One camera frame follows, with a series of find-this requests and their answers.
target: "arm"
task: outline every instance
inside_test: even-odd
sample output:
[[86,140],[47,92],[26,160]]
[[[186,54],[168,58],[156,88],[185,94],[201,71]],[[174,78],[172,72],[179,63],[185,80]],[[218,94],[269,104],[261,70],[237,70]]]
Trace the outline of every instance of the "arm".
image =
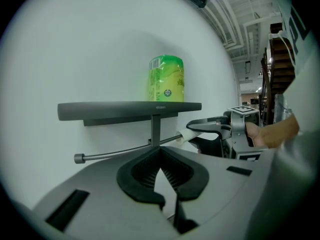
[[255,147],[268,146],[270,149],[277,148],[282,142],[292,139],[299,131],[299,125],[294,115],[263,128],[251,122],[246,122],[245,125],[247,134]]

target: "black slot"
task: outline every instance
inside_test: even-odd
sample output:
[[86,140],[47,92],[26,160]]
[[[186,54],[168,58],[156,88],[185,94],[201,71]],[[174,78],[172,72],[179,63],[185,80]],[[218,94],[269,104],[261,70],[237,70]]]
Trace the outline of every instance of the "black slot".
[[180,201],[198,198],[209,181],[209,173],[204,166],[166,147],[156,147],[125,163],[119,168],[116,180],[119,187],[135,201],[159,204],[162,208],[165,199],[154,192],[160,168]]
[[83,190],[75,190],[51,215],[46,222],[56,228],[64,231],[66,226],[72,220],[73,216],[84,203],[89,193]]
[[173,226],[179,231],[180,234],[184,234],[198,227],[198,224],[194,220],[186,218],[184,209],[182,208],[178,197],[175,203]]
[[245,175],[245,176],[250,176],[250,174],[252,173],[252,170],[243,169],[235,166],[229,166],[226,170],[236,174]]
[[239,160],[248,160],[249,158],[254,158],[255,160],[258,160],[260,157],[259,154],[249,154],[249,155],[241,155],[239,157]]

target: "ceiling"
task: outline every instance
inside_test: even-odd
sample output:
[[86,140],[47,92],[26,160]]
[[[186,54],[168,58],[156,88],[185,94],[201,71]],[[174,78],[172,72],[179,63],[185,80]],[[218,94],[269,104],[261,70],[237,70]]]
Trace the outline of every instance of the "ceiling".
[[[275,0],[208,0],[205,8],[189,2],[210,23],[233,61],[241,93],[254,93],[262,86],[261,59],[268,46],[270,24],[281,22]],[[246,73],[246,61],[250,72]]]

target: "white sleeve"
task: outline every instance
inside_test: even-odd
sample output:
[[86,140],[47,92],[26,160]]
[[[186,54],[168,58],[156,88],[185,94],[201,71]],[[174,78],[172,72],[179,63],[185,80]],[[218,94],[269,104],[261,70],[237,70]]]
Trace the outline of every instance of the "white sleeve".
[[320,129],[320,49],[291,0],[276,0],[282,14],[282,28],[295,59],[295,80],[284,93],[300,130]]

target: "ceiling pipe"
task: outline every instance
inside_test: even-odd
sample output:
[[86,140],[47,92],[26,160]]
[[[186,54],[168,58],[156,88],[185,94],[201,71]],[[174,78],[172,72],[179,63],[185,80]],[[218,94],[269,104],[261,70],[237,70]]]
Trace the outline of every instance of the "ceiling pipe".
[[216,0],[210,0],[212,2],[212,4],[215,6],[216,10],[218,11],[218,13],[221,15],[230,35],[231,35],[231,39],[232,39],[232,43],[228,44],[225,46],[225,48],[228,48],[229,46],[234,46],[237,44],[237,40],[236,40],[236,36],[235,33],[233,32],[232,28],[231,28],[231,23],[228,21],[226,14],[223,12],[223,10],[221,9],[220,5],[218,4],[218,2]]
[[223,36],[224,42],[226,42],[225,44],[227,45],[228,44],[227,36],[226,36],[226,33],[225,33],[224,28],[222,27],[220,21],[217,19],[216,15],[214,15],[213,12],[211,10],[209,10],[208,6],[206,6],[203,9],[205,11],[207,11],[207,13],[210,14],[211,17],[215,20],[216,24],[218,25],[218,27],[220,28],[220,30],[222,32],[222,36]]
[[236,34],[236,31],[235,31],[235,27],[234,27],[234,22],[232,22],[232,20],[230,19],[230,13],[227,13],[227,11],[228,10],[226,10],[227,8],[225,8],[225,6],[223,6],[221,3],[221,0],[220,1],[218,1],[218,3],[219,3],[219,5],[220,5],[220,7],[221,7],[221,9],[223,10],[223,13],[225,14],[225,16],[226,16],[226,18],[228,19],[228,21],[230,22],[230,25],[231,25],[231,28],[232,28],[232,31],[233,31],[233,33],[234,33],[234,35],[235,36],[237,36],[237,34]]
[[247,27],[248,27],[248,26],[251,26],[251,25],[254,25],[254,24],[258,24],[258,23],[264,22],[264,21],[266,21],[266,20],[271,19],[272,17],[277,17],[277,16],[281,16],[281,13],[280,13],[279,11],[278,11],[278,12],[272,12],[272,13],[269,14],[269,16],[262,17],[262,18],[258,18],[258,19],[255,19],[255,20],[252,20],[252,21],[249,21],[249,22],[243,24],[245,41],[246,41],[247,60],[249,60],[249,58],[250,58],[250,53],[249,53],[249,38],[248,38]]
[[248,2],[249,2],[249,5],[250,5],[250,8],[251,8],[251,12],[252,12],[253,19],[255,19],[256,16],[255,16],[254,8],[252,7],[252,3],[251,3],[250,0],[248,0]]
[[[225,8],[227,9],[227,11],[229,12],[230,16],[231,16],[231,19],[233,21],[233,24],[234,24],[234,27],[235,27],[235,30],[237,32],[237,35],[239,37],[239,41],[240,41],[240,46],[244,47],[244,39],[242,37],[242,33],[241,33],[241,30],[240,30],[240,26],[239,26],[239,23],[238,23],[238,20],[237,20],[237,17],[235,15],[235,12],[234,10],[232,9],[230,3],[228,2],[228,0],[222,0],[224,2],[224,5],[225,5]],[[227,48],[226,51],[232,51],[234,50],[234,47],[230,47],[230,48]]]
[[254,54],[254,34],[249,32],[250,55]]

